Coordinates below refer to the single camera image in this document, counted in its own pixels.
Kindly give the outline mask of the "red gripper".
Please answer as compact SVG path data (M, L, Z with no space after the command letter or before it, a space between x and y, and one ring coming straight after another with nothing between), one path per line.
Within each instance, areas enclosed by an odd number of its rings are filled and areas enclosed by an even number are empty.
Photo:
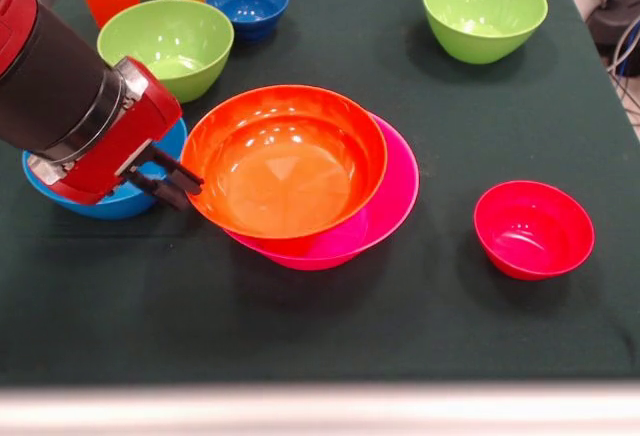
M106 68L83 119L48 149L48 188L74 202L94 204L125 179L176 210L188 209L187 194L199 195L204 180L151 145L181 115L178 100L149 69L132 57L121 59ZM147 147L150 161L164 170L161 179L129 169Z

